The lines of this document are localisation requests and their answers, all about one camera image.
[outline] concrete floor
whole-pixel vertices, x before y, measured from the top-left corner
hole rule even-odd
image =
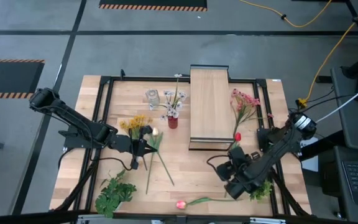
[[[0,30],[71,30],[80,0],[0,0]],[[323,2],[264,0],[288,15],[296,24],[309,21]],[[358,12],[358,1],[354,1]],[[335,3],[305,30],[346,30],[351,15]],[[237,0],[208,0],[208,12],[113,11],[98,9],[98,0],[88,0],[79,30],[298,30],[272,12]],[[34,58],[46,61],[39,87],[53,87],[68,43],[68,35],[0,35],[0,58]],[[282,79],[289,107],[307,94],[313,75],[339,37],[232,36],[232,35],[78,35],[60,89],[61,99],[74,106],[83,75],[167,76],[188,73],[190,64],[228,65],[232,77]],[[358,60],[358,38],[348,37],[321,72]],[[312,98],[331,90],[315,85]],[[334,101],[308,111],[320,118],[336,107]],[[41,115],[28,109],[27,100],[0,99],[0,215],[14,203]],[[48,210],[57,176],[57,161],[64,125],[52,121],[30,186],[24,213]],[[339,116],[319,124],[318,132],[329,135],[341,129]],[[335,201],[321,193],[305,174],[312,211],[318,217],[334,218]],[[110,220],[92,223],[107,223]]]

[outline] wooden block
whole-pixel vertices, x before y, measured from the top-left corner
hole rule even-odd
[[[193,67],[190,91],[189,149],[226,150],[234,141],[227,69]]]

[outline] wooden tabletop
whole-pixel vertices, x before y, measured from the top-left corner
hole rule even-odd
[[[75,109],[91,119],[93,114],[94,102],[98,92],[100,76],[84,76],[80,94]],[[190,140],[190,84],[179,83],[178,89],[184,91],[189,96],[184,107],[180,111],[178,127],[169,129],[167,121],[159,119],[163,114],[162,109],[150,111],[145,92],[149,89],[157,89],[160,97],[164,90],[175,90],[175,82],[121,82],[115,81],[112,89],[112,98],[109,107],[108,124],[119,130],[119,134],[125,134],[119,127],[119,122],[128,120],[137,114],[144,114],[152,117],[152,126],[164,132],[160,145],[160,154],[163,158],[170,175],[175,183],[173,186],[168,178],[162,163],[157,156],[153,159],[153,168],[150,176],[149,192],[145,193],[148,172],[144,168],[142,160],[139,160],[139,169],[126,172],[124,181],[134,184],[137,191],[133,193],[131,202],[124,202],[119,207],[119,213],[145,213],[145,214],[193,214],[193,215],[259,215],[271,216],[272,209],[269,197],[262,201],[250,201],[249,196],[244,193],[240,201],[237,202],[206,202],[188,207],[186,210],[176,208],[176,201],[186,200],[187,202],[200,197],[224,198],[224,182],[220,181],[214,170],[206,164],[206,160],[214,155],[226,154],[226,152],[216,151],[189,151]],[[253,96],[251,84],[230,83],[229,91],[233,88]],[[287,103],[280,80],[267,80],[267,89],[270,98],[274,124],[282,127],[287,120]],[[103,113],[104,98],[100,106],[99,116]],[[265,116],[264,99],[262,89],[259,89],[261,96],[262,112]],[[256,129],[259,127],[256,119],[241,124],[238,131],[242,134],[241,147],[245,153],[258,151]],[[81,164],[84,156],[84,149],[74,149],[67,154],[60,166],[57,176],[55,189],[53,192],[50,208],[59,206],[68,194],[73,190],[78,182]],[[102,150],[101,158],[117,157],[122,159],[127,166],[131,162],[131,155],[119,153],[115,150],[105,148]],[[145,156],[147,167],[150,166],[151,155]],[[227,158],[216,158],[212,162],[214,165],[227,161]],[[288,187],[295,200],[302,208],[311,212],[308,196],[306,193],[305,182],[301,171],[300,162],[291,154],[282,158],[282,167],[286,186]],[[99,169],[93,195],[91,211],[95,212],[94,201],[100,193],[102,181],[109,177],[109,173],[115,176],[122,171],[122,165],[117,161],[104,160],[99,162]],[[86,193],[88,186],[84,187],[80,208],[85,207]],[[279,189],[276,186],[276,197],[278,209],[283,213],[282,200]]]

